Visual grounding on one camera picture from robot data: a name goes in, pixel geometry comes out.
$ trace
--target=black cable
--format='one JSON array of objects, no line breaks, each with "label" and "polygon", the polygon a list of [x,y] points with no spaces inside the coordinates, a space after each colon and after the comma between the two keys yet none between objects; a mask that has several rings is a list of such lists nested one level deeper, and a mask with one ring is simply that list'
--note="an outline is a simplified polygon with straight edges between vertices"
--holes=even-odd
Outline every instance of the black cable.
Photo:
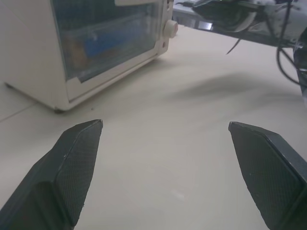
[{"label": "black cable", "polygon": [[281,65],[281,61],[280,61],[280,53],[282,52],[282,54],[287,58],[287,60],[295,67],[297,74],[299,75],[299,77],[303,77],[303,74],[301,73],[300,69],[296,66],[296,64],[294,63],[294,61],[289,57],[289,55],[284,51],[283,49],[283,37],[284,37],[284,33],[286,31],[287,25],[288,25],[288,21],[289,21],[289,17],[290,17],[290,11],[291,11],[291,2],[288,1],[287,2],[287,10],[286,10],[286,15],[284,17],[284,21],[283,21],[283,25],[282,25],[282,30],[281,30],[281,35],[279,37],[279,39],[277,39],[275,37],[272,25],[270,23],[269,17],[268,15],[265,15],[265,20],[266,20],[266,24],[268,26],[268,29],[270,31],[270,34],[272,36],[272,38],[276,41],[278,41],[278,45],[277,45],[277,49],[276,49],[276,62],[277,62],[277,66],[280,70],[280,72],[291,82],[293,82],[294,84],[297,84],[299,86],[303,86],[307,88],[307,84],[301,83],[299,81],[296,81],[295,79],[293,79],[292,77],[290,77],[283,69],[282,65]]},{"label": "black cable", "polygon": [[238,39],[238,40],[236,41],[236,43],[234,44],[234,46],[227,52],[227,54],[230,54],[230,52],[233,51],[234,48],[236,48],[236,46],[240,43],[241,40],[242,40],[241,38]]}]

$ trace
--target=white table surface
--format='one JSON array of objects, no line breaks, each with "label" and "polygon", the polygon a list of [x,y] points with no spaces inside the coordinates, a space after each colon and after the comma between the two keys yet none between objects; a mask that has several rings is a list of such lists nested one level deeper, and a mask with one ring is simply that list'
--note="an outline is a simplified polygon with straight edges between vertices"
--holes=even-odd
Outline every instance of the white table surface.
[{"label": "white table surface", "polygon": [[228,123],[278,132],[307,159],[307,110],[275,48],[242,41],[226,56],[235,41],[180,27],[166,54],[63,115],[1,86],[0,207],[63,130],[103,119],[76,230],[267,230]]}]

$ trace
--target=glass window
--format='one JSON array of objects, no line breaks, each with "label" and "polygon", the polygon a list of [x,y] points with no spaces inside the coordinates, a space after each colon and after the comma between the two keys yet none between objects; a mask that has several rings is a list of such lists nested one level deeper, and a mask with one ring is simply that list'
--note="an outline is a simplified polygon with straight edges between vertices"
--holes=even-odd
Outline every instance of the glass window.
[{"label": "glass window", "polygon": [[81,82],[154,48],[159,3],[116,6],[114,0],[52,0],[66,78]]}]

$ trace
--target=oven door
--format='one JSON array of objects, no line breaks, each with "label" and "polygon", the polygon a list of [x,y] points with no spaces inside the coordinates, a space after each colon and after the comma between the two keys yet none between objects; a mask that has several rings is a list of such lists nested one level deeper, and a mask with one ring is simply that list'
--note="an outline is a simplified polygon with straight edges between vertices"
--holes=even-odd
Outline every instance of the oven door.
[{"label": "oven door", "polygon": [[69,100],[155,57],[166,0],[51,0]]}]

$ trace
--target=toaster oven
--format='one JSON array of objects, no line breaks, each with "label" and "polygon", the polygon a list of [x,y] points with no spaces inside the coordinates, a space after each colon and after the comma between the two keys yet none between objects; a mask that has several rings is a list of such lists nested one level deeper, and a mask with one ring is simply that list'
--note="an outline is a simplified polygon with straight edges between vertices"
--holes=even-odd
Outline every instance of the toaster oven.
[{"label": "toaster oven", "polygon": [[1,0],[0,78],[66,111],[168,49],[172,0]]}]

